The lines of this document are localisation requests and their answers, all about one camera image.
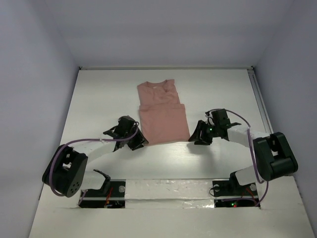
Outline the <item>pink pixel-print t-shirt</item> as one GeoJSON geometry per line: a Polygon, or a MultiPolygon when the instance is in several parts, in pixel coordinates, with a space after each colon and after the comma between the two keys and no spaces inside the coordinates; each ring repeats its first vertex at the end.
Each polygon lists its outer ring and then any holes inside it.
{"type": "Polygon", "coordinates": [[[149,145],[189,139],[185,105],[180,102],[175,80],[144,82],[137,90],[141,130],[149,145]]]}

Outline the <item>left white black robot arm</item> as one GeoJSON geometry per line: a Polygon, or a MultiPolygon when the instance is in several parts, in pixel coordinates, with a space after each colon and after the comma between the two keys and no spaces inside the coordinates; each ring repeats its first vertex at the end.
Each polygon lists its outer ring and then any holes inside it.
{"type": "Polygon", "coordinates": [[[104,196],[109,192],[109,176],[98,169],[87,171],[86,166],[124,146],[134,151],[147,144],[139,123],[130,116],[122,116],[116,126],[99,138],[77,139],[60,145],[42,175],[42,182],[59,197],[70,198],[80,190],[89,189],[104,196]]]}

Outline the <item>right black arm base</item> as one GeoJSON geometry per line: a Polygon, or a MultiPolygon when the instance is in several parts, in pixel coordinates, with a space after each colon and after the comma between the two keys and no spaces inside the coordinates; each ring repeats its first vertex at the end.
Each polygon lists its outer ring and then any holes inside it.
{"type": "Polygon", "coordinates": [[[259,196],[254,183],[239,185],[230,180],[214,180],[209,194],[215,208],[259,207],[259,196]]]}

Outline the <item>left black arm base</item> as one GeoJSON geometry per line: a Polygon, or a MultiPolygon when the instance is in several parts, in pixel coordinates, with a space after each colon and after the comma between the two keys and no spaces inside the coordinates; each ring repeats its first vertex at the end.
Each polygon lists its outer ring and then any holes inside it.
{"type": "Polygon", "coordinates": [[[126,180],[112,180],[107,192],[101,189],[82,190],[78,202],[80,208],[125,208],[126,180]]]}

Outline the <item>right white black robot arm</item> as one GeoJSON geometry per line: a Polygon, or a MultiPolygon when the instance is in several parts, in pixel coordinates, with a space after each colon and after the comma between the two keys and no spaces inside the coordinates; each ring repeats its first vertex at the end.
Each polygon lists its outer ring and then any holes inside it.
{"type": "Polygon", "coordinates": [[[211,145],[214,138],[221,138],[249,148],[258,183],[297,172],[298,162],[283,133],[251,130],[245,118],[227,109],[212,109],[205,115],[207,120],[198,121],[189,142],[211,145]]]}

